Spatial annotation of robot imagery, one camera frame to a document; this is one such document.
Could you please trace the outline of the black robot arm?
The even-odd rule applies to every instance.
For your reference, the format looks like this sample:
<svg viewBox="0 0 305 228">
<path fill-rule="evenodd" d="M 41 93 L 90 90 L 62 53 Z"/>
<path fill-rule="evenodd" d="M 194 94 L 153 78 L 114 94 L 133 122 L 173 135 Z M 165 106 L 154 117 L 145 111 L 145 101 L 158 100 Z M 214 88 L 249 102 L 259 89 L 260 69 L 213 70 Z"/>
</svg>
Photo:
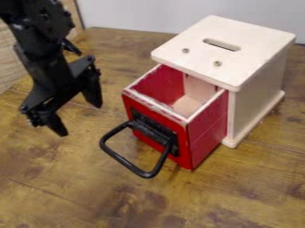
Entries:
<svg viewBox="0 0 305 228">
<path fill-rule="evenodd" d="M 61 0 L 0 0 L 0 20 L 16 38 L 15 51 L 34 82 L 19 111 L 33 126 L 66 136 L 58 109 L 77 94 L 94 107 L 103 105 L 95 57 L 83 55 L 69 62 L 63 54 L 82 52 L 67 38 L 75 28 L 71 13 Z"/>
</svg>

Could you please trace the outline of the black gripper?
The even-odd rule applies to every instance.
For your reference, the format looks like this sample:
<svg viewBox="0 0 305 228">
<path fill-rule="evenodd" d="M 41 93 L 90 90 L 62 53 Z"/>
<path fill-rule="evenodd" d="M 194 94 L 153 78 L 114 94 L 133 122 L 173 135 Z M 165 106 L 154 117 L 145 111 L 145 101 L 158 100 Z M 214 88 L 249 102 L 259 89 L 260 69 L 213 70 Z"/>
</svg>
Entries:
<svg viewBox="0 0 305 228">
<path fill-rule="evenodd" d="M 65 137 L 69 130 L 57 111 L 74 96 L 82 93 L 95 108 L 103 106 L 102 73 L 94 65 L 95 57 L 87 55 L 69 63 L 63 51 L 45 58 L 34 58 L 20 45 L 15 45 L 15 51 L 34 82 L 19 108 L 20 113 L 34 127 L 47 126 L 58 136 Z"/>
</svg>

